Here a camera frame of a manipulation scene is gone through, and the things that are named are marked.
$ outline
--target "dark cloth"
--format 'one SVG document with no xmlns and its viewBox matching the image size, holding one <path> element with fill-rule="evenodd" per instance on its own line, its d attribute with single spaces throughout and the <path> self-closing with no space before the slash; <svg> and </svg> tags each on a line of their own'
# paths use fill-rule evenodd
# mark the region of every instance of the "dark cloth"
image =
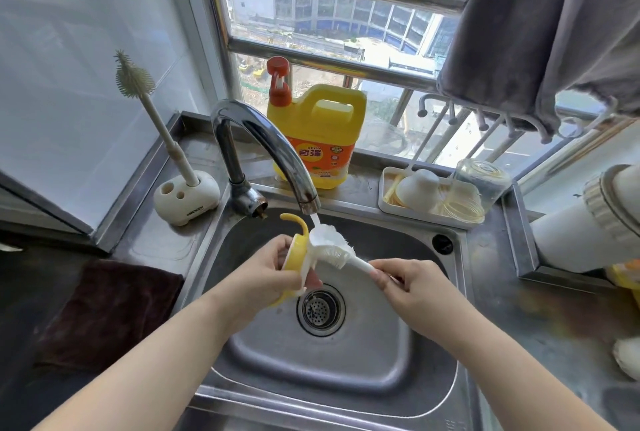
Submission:
<svg viewBox="0 0 640 431">
<path fill-rule="evenodd" d="M 184 278 L 116 261 L 89 261 L 38 345 L 36 365 L 101 372 L 162 325 Z"/>
<path fill-rule="evenodd" d="M 438 88 L 553 134 L 555 95 L 568 88 L 640 116 L 639 55 L 640 0 L 469 0 Z"/>
</svg>

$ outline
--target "dish soap bottle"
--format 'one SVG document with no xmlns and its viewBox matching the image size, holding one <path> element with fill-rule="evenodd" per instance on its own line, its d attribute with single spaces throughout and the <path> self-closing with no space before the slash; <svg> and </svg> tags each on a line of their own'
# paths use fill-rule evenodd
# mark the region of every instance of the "dish soap bottle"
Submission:
<svg viewBox="0 0 640 431">
<path fill-rule="evenodd" d="M 337 187 L 347 179 L 367 96 L 359 90 L 317 84 L 292 98 L 291 88 L 284 82 L 288 60 L 270 58 L 267 72 L 271 76 L 267 118 L 298 152 L 316 188 Z M 275 163 L 273 166 L 284 178 Z"/>
</svg>

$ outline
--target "sink drain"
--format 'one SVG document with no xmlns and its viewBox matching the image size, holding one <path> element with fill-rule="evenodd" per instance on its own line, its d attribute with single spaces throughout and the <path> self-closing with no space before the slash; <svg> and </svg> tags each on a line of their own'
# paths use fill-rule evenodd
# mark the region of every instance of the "sink drain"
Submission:
<svg viewBox="0 0 640 431">
<path fill-rule="evenodd" d="M 300 326 L 316 337 L 328 337 L 344 322 L 344 299 L 333 286 L 324 284 L 298 299 Z"/>
</svg>

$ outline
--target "faucet spout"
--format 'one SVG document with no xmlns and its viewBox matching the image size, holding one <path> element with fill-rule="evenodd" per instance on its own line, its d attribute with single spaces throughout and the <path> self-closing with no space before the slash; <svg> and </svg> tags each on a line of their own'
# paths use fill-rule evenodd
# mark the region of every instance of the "faucet spout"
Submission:
<svg viewBox="0 0 640 431">
<path fill-rule="evenodd" d="M 284 134 L 250 105 L 237 100 L 224 99 L 216 104 L 211 123 L 222 159 L 227 167 L 232 202 L 236 210 L 251 217 L 262 217 L 267 208 L 267 200 L 246 180 L 240 167 L 236 145 L 231 134 L 232 122 L 244 128 L 267 150 L 289 181 L 302 213 L 307 215 L 316 213 L 320 209 L 316 187 L 300 156 Z"/>
</svg>

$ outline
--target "bottle label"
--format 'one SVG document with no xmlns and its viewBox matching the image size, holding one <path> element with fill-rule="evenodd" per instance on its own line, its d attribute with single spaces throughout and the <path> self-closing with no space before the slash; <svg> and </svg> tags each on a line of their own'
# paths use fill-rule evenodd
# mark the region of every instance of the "bottle label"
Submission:
<svg viewBox="0 0 640 431">
<path fill-rule="evenodd" d="M 287 136 L 311 176 L 317 178 L 344 178 L 349 171 L 349 161 L 355 144 L 310 143 L 303 139 Z"/>
</svg>

